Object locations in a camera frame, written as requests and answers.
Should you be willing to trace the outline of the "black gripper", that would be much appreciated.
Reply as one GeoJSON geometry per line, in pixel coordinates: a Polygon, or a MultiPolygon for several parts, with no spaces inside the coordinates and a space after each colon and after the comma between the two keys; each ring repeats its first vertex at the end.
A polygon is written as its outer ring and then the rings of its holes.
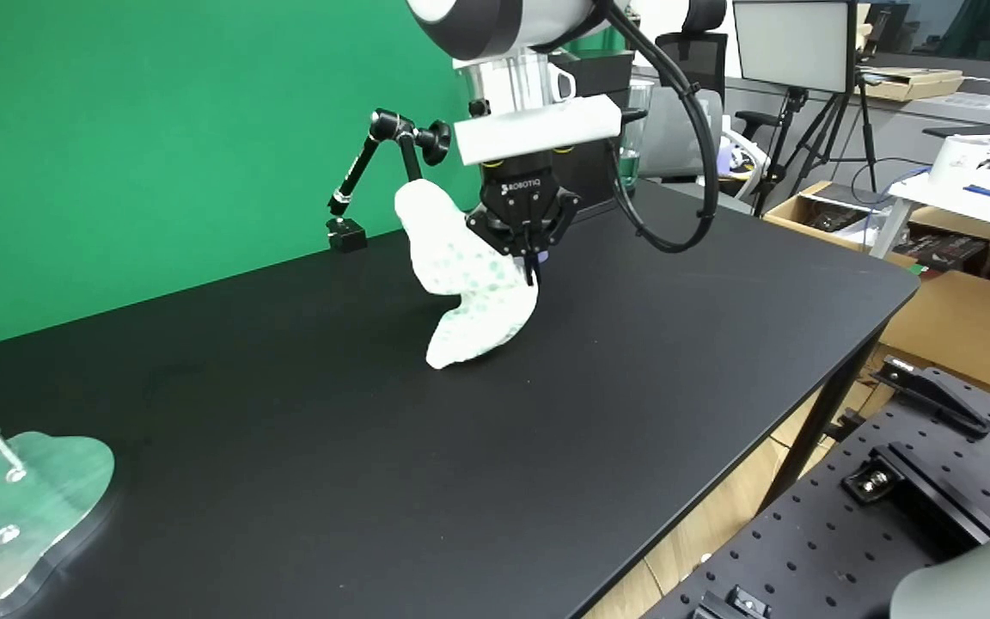
{"type": "Polygon", "coordinates": [[[577,206],[580,195],[545,166],[503,162],[482,169],[475,234],[503,258],[524,261],[525,287],[534,288],[528,320],[544,308],[545,253],[565,239],[577,206]]]}

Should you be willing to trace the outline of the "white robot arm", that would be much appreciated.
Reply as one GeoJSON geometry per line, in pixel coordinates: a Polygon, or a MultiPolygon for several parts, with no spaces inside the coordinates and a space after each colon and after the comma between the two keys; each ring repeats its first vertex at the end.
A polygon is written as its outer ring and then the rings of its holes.
{"type": "Polygon", "coordinates": [[[541,301],[535,272],[584,195],[565,178],[580,146],[616,141],[623,110],[584,98],[551,61],[567,43],[612,23],[687,114],[701,174],[714,178],[714,137],[691,78],[651,43],[617,0],[405,0],[424,36],[470,72],[482,114],[455,129],[465,166],[482,169],[482,203],[455,253],[475,253],[478,284],[446,313],[451,326],[524,326],[541,301]]]}

